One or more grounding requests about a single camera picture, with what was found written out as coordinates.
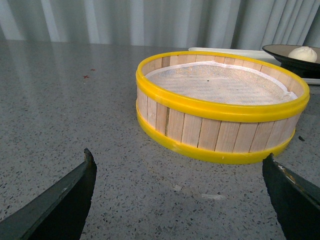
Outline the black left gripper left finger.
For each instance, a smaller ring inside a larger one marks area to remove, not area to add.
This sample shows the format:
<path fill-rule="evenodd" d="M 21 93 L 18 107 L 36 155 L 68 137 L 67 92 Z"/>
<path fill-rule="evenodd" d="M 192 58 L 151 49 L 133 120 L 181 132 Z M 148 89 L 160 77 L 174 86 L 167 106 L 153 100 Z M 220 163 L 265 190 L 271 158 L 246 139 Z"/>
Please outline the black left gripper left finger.
<path fill-rule="evenodd" d="M 84 162 L 0 223 L 2 240 L 78 240 L 86 223 L 97 176 L 88 148 Z"/>

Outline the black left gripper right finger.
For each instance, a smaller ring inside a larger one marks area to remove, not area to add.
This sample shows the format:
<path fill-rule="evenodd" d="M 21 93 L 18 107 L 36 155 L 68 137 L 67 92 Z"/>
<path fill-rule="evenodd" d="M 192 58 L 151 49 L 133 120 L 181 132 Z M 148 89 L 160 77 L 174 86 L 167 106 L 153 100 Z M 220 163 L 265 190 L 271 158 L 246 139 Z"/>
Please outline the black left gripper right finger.
<path fill-rule="evenodd" d="M 262 161 L 271 204 L 288 240 L 320 238 L 320 188 L 274 160 Z"/>

